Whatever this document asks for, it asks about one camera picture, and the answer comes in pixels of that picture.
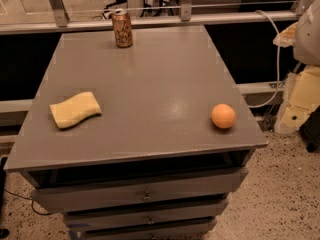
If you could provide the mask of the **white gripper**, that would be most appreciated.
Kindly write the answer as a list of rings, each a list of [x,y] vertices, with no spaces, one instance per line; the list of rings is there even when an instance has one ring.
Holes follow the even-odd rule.
[[[307,65],[298,74],[288,74],[274,124],[276,133],[291,134],[320,106],[320,68],[315,67],[320,66],[320,0],[314,0],[298,24],[277,34],[273,44],[283,48],[294,44],[294,58]]]

